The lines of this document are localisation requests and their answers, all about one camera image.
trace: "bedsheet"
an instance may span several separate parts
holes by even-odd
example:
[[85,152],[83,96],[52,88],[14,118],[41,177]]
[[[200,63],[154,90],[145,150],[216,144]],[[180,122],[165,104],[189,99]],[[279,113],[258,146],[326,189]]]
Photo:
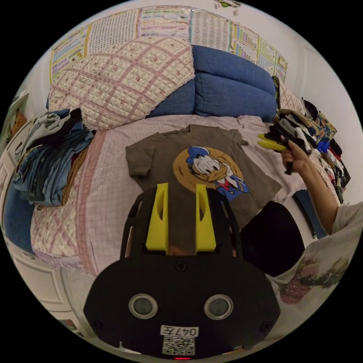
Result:
[[125,147],[156,132],[182,129],[189,124],[238,129],[249,142],[243,149],[282,188],[275,201],[283,203],[305,188],[299,175],[286,175],[281,156],[258,144],[268,126],[259,117],[201,117],[172,115],[149,118],[112,130],[98,131],[64,207],[34,211],[32,247],[44,261],[96,276],[118,260],[124,223],[142,192],[129,177]]

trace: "screw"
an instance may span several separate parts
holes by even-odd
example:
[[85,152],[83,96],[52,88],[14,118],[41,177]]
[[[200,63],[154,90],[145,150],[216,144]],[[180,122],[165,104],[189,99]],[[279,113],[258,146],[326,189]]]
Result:
[[265,321],[264,323],[262,323],[260,325],[260,332],[265,333],[265,332],[270,330],[270,327],[271,327],[271,322],[270,321]]
[[185,262],[180,261],[176,263],[175,268],[179,272],[184,272],[187,268],[187,265]]
[[95,320],[95,327],[99,330],[102,330],[103,324],[99,320]]

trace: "quilted pillow cover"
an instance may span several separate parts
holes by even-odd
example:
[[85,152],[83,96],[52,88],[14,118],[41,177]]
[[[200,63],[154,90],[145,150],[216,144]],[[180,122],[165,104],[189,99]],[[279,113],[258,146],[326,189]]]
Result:
[[298,99],[281,80],[279,80],[279,101],[281,109],[290,109],[305,116],[303,101]]
[[194,78],[190,43],[182,37],[142,37],[80,59],[55,80],[49,110],[81,108],[91,130],[144,119]]

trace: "educational wall chart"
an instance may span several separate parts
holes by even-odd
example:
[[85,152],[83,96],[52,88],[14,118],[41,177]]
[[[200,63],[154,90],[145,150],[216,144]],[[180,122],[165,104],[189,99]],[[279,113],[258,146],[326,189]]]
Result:
[[230,52],[265,69],[271,76],[277,75],[284,82],[287,62],[276,49],[252,30],[232,23]]
[[180,36],[189,38],[191,8],[150,6],[142,8],[138,36]]
[[187,6],[150,6],[99,19],[75,31],[51,52],[50,82],[72,62],[110,45],[143,36],[182,36],[236,54],[285,82],[288,64],[267,41],[245,26],[217,14]]
[[70,63],[85,57],[88,28],[89,25],[86,25],[75,31],[52,49],[50,57],[50,83]]
[[87,55],[95,54],[109,46],[137,37],[137,21],[141,9],[119,12],[91,24]]
[[229,51],[231,21],[211,12],[192,10],[190,43]]

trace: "white sleeve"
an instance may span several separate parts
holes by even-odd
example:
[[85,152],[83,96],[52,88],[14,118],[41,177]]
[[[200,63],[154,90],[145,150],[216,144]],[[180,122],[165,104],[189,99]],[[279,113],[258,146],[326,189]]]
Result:
[[353,228],[355,225],[363,228],[363,202],[339,206],[332,232],[336,233],[347,226]]

